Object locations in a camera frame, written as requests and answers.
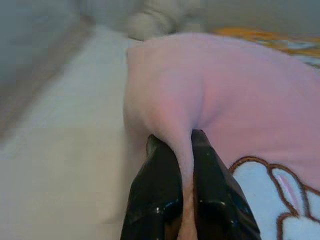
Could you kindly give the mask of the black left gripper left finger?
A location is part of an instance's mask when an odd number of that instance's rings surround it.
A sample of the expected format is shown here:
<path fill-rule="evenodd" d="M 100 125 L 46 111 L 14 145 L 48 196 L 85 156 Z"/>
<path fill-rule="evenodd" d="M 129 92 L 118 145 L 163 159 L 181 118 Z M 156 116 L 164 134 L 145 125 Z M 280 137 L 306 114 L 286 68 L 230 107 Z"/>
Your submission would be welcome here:
<path fill-rule="evenodd" d="M 171 148 L 150 135 L 130 186 L 120 239 L 176 240 L 183 215 L 182 176 Z"/>

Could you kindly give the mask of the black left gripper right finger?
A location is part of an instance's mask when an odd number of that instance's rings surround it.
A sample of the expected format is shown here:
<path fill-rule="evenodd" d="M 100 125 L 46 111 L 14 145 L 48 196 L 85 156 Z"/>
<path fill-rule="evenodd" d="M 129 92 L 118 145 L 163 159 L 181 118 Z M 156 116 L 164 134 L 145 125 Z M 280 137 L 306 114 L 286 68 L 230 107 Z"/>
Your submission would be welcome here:
<path fill-rule="evenodd" d="M 261 232 L 240 185 L 203 130 L 191 134 L 194 218 L 200 240 L 259 240 Z"/>

